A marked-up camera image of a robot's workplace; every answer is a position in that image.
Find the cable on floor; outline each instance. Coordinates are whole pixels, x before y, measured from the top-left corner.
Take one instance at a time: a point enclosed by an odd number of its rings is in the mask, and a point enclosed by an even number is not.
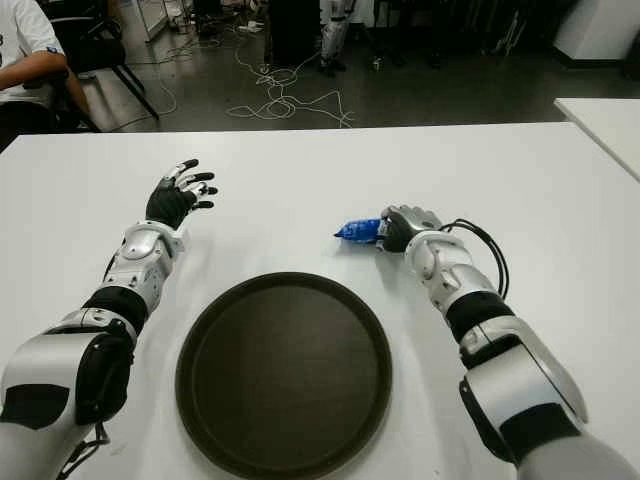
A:
[[[169,88],[164,84],[164,82],[160,78],[158,78],[157,80],[158,80],[158,82],[160,82],[160,88],[162,88],[166,92],[167,96],[169,96],[169,98],[171,99],[171,106],[169,108],[167,108],[166,110],[158,112],[158,116],[161,117],[163,115],[169,115],[170,113],[175,112],[178,109],[178,101],[176,100],[176,96],[173,94],[173,92],[171,90],[169,90]],[[109,130],[108,133],[114,133],[114,132],[116,132],[118,130],[123,129],[124,127],[128,127],[129,125],[131,125],[133,123],[137,123],[137,122],[140,122],[142,120],[146,120],[148,118],[153,118],[153,116],[150,113],[148,113],[148,114],[143,115],[141,117],[134,118],[133,120],[129,120],[128,122],[123,123],[122,125]]]
[[[237,30],[233,30],[233,32],[238,36],[242,41],[238,45],[235,51],[235,58],[238,64],[247,67],[249,72],[257,77],[256,85],[264,86],[266,89],[267,97],[269,101],[264,105],[253,108],[249,105],[240,105],[237,107],[230,108],[226,111],[227,115],[232,117],[239,118],[259,118],[261,120],[281,120],[293,117],[298,110],[306,110],[310,112],[322,113],[323,115],[327,115],[334,120],[338,121],[338,125],[340,128],[348,127],[352,128],[351,122],[353,122],[353,114],[354,112],[348,111],[345,112],[342,106],[342,94],[339,90],[332,90],[325,95],[322,95],[315,100],[311,100],[309,102],[305,102],[300,100],[292,95],[285,95],[285,91],[287,87],[293,86],[298,81],[298,72],[300,69],[311,62],[315,58],[318,57],[319,52],[315,53],[313,56],[306,59],[300,65],[298,65],[294,70],[289,68],[280,68],[278,70],[274,70],[272,72],[260,73],[256,72],[256,70],[248,63],[242,61],[240,59],[239,51],[240,48],[245,44],[246,39],[240,35]],[[323,110],[321,108],[314,108],[314,106],[323,100],[335,95],[338,104],[338,112],[332,113],[328,110]]]
[[[164,63],[177,62],[179,59],[190,59],[193,56],[194,49],[215,49],[222,45],[220,40],[212,38],[210,40],[198,40],[197,38],[190,38],[185,42],[184,45],[176,48],[170,48],[164,54],[164,57],[161,60],[156,62],[131,62],[127,65],[136,66],[136,65],[162,65]]]

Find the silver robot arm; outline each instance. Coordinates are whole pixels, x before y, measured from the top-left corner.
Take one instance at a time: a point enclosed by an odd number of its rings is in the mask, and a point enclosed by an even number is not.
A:
[[[160,301],[180,252],[180,224],[217,192],[212,173],[165,175],[146,219],[129,228],[92,297],[23,344],[0,383],[0,479],[64,479],[109,439],[103,422],[126,401],[138,335]],[[96,439],[85,442],[95,429]]]
[[[591,436],[582,394],[524,320],[474,265],[462,241],[432,213],[382,213],[383,248],[404,251],[460,345],[468,369],[462,400],[485,446],[521,480],[631,480],[640,475]]]

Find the robot finger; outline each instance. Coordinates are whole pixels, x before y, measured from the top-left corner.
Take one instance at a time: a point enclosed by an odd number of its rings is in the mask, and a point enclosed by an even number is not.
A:
[[[191,185],[194,182],[202,182],[202,181],[207,181],[207,180],[213,180],[215,178],[215,175],[211,172],[205,172],[205,173],[196,173],[194,175],[187,175],[184,176],[182,178],[180,178],[176,184],[176,187],[178,187],[180,190],[182,190],[184,187],[186,187],[187,185]]]
[[[167,172],[167,174],[163,177],[163,180],[177,180],[178,177],[185,171],[190,168],[197,167],[200,162],[198,159],[194,158],[192,160],[187,160],[186,162],[179,163],[171,170]]]
[[[206,182],[198,182],[182,189],[183,192],[193,193],[197,199],[204,197],[205,195],[214,195],[218,193],[218,189],[210,187]]]
[[[202,201],[196,203],[193,207],[191,207],[191,211],[198,210],[200,208],[213,208],[213,202]]]

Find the dark brown tray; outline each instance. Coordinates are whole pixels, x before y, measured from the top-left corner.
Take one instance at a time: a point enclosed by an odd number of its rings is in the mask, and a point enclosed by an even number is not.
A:
[[[391,392],[391,354],[371,309],[306,273],[248,280],[196,321],[176,371],[191,439],[237,475],[310,479],[358,453]]]

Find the person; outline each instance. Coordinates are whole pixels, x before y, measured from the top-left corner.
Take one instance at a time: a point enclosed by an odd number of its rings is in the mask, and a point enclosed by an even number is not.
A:
[[[78,108],[89,114],[87,99],[35,0],[0,0],[0,152],[18,135],[51,133],[52,87],[23,84],[68,71],[66,87]]]

